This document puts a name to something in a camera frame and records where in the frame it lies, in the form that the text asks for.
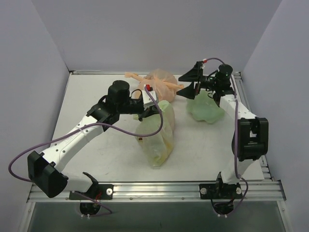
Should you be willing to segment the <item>green plastic bag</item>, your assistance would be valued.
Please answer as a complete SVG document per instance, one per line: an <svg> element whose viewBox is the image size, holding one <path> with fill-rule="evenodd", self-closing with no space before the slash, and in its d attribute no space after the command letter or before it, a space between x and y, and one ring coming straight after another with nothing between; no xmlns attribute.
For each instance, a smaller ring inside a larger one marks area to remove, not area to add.
<svg viewBox="0 0 309 232"><path fill-rule="evenodd" d="M173 131L175 128L175 114L170 102L162 100L158 103L163 114L163 127L159 133L149 137L137 137L149 165L160 167L174 149ZM136 134L150 134L156 131L161 123L159 114L143 119L137 126Z"/></svg>

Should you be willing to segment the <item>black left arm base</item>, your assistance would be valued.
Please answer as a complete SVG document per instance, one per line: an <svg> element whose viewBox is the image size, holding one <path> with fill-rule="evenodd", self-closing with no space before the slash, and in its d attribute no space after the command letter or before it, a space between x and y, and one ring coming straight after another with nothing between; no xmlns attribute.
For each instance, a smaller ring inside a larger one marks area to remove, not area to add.
<svg viewBox="0 0 309 232"><path fill-rule="evenodd" d="M111 215L113 212L107 206L104 206L101 200L111 200L113 197L112 184L99 184L99 182L89 173L83 172L92 182L90 188L86 192L71 191L70 200L89 200L90 203L80 203L79 212L81 217L100 217Z"/></svg>

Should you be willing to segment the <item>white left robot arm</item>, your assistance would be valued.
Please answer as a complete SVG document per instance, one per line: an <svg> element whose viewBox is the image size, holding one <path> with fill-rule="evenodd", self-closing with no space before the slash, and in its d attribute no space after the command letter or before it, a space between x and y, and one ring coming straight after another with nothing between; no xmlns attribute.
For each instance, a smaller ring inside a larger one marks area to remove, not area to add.
<svg viewBox="0 0 309 232"><path fill-rule="evenodd" d="M98 180L85 172L87 180L69 178L62 173L69 161L91 140L113 128L120 115L137 115L139 120L159 114L158 96L150 85L144 85L140 96L130 95L130 85L116 80L104 95L94 104L82 120L68 134L50 142L50 147L41 153L32 149L27 157L28 176L49 198L59 195L65 189L80 192L92 199L98 193Z"/></svg>

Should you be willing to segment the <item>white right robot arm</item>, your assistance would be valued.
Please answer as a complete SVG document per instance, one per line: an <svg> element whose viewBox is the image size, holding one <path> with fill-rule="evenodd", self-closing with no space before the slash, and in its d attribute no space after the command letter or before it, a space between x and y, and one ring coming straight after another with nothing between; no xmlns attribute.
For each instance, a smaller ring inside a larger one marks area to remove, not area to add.
<svg viewBox="0 0 309 232"><path fill-rule="evenodd" d="M207 59L197 61L194 67L179 77L189 86L177 91L178 96L193 100L202 89L210 91L217 106L235 122L232 139L233 159L219 173L221 181L214 185L215 194L224 198L231 192L232 184L239 183L248 167L268 152L268 120L253 114L238 100L233 68L222 62L209 75L203 74Z"/></svg>

